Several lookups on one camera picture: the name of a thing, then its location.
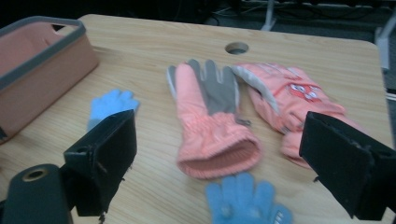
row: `small blue glove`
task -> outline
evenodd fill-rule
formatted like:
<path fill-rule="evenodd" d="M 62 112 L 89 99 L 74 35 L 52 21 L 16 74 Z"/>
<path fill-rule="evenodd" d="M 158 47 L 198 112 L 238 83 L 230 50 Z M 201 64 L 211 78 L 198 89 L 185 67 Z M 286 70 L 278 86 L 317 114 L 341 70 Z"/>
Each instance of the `small blue glove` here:
<path fill-rule="evenodd" d="M 229 175 L 221 184 L 206 186 L 213 224 L 291 224 L 288 208 L 273 204 L 275 189 L 267 181 L 257 184 L 249 173 Z"/>
<path fill-rule="evenodd" d="M 110 115 L 121 111 L 133 109 L 136 113 L 139 102 L 133 99 L 134 93 L 131 91 L 112 90 L 101 97 L 91 101 L 91 114 L 88 121 L 88 132 L 100 121 Z"/>

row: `glove cuff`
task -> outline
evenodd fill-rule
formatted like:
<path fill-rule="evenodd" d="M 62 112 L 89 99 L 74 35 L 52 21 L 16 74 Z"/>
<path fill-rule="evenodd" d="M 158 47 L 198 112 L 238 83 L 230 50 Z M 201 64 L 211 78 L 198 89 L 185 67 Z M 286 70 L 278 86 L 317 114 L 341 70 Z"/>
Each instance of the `glove cuff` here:
<path fill-rule="evenodd" d="M 236 174 L 262 157 L 259 140 L 246 126 L 235 122 L 234 114 L 217 113 L 183 123 L 183 127 L 177 166 L 192 177 Z"/>

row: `hole in table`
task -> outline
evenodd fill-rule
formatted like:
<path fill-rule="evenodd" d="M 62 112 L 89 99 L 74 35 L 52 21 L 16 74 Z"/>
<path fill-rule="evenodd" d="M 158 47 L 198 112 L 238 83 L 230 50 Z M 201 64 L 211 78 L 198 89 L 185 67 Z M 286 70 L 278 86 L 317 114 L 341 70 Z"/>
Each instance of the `hole in table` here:
<path fill-rule="evenodd" d="M 225 51 L 230 54 L 243 54 L 248 51 L 248 45 L 243 42 L 233 42 L 225 47 Z"/>

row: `black cable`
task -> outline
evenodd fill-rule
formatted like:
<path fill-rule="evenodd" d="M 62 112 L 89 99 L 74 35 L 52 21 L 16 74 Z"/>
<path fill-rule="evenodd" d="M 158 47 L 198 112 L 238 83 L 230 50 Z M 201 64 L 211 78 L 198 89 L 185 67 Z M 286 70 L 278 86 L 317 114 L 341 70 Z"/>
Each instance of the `black cable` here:
<path fill-rule="evenodd" d="M 350 15 L 359 12 L 363 9 L 363 6 L 360 7 L 355 7 L 352 10 L 349 10 L 348 12 L 338 15 L 338 16 L 331 16 L 327 15 L 324 13 L 320 8 L 315 7 L 315 6 L 308 6 L 304 4 L 290 4 L 285 7 L 279 7 L 275 8 L 275 13 L 276 15 L 286 18 L 286 19 L 299 19 L 299 20 L 306 20 L 306 21 L 312 21 L 312 20 L 359 20 L 362 19 L 369 14 L 374 13 L 377 10 L 377 7 L 373 7 L 371 10 L 368 10 L 366 13 L 356 16 L 356 17 L 350 17 Z M 309 12 L 309 15 L 301 15 L 295 13 L 295 10 L 302 10 L 303 14 L 306 12 Z"/>

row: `glove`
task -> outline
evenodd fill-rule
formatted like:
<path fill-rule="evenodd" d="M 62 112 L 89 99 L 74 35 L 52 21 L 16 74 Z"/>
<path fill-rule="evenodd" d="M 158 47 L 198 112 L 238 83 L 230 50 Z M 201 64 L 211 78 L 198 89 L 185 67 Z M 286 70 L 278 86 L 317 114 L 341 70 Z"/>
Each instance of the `glove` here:
<path fill-rule="evenodd" d="M 299 156 L 308 111 L 335 117 L 361 130 L 345 117 L 345 109 L 332 103 L 320 86 L 299 68 L 276 63 L 240 63 L 232 69 L 250 86 L 248 93 L 256 111 L 274 129 L 285 134 L 281 151 L 303 167 L 309 168 Z"/>
<path fill-rule="evenodd" d="M 134 93 L 131 91 L 112 90 L 101 97 L 94 98 L 91 101 L 91 114 L 87 130 L 90 131 L 100 121 L 118 112 L 130 109 L 136 112 L 139 102 L 134 100 L 133 96 Z"/>
<path fill-rule="evenodd" d="M 242 173 L 226 176 L 221 184 L 210 183 L 205 189 L 213 224 L 290 224 L 291 212 L 273 204 L 275 189 L 267 181 L 257 184 L 253 176 Z"/>
<path fill-rule="evenodd" d="M 195 60 L 170 66 L 170 90 L 183 126 L 178 168 L 196 178 L 244 171 L 262 155 L 259 140 L 238 119 L 238 86 L 230 67 L 219 71 L 213 61 L 205 68 Z"/>

